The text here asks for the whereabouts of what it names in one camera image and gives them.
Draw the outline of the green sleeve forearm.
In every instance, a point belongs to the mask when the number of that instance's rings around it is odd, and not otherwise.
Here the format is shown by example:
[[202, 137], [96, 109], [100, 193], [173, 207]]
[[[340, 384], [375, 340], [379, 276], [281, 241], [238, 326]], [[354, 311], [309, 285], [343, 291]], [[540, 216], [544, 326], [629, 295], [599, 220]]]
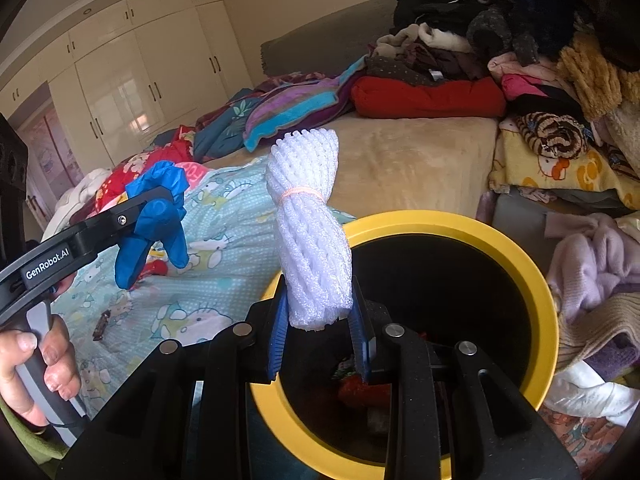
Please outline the green sleeve forearm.
[[66, 455], [68, 446], [51, 427], [29, 426], [4, 401], [1, 401], [1, 411], [17, 439], [38, 466], [52, 460], [62, 460]]

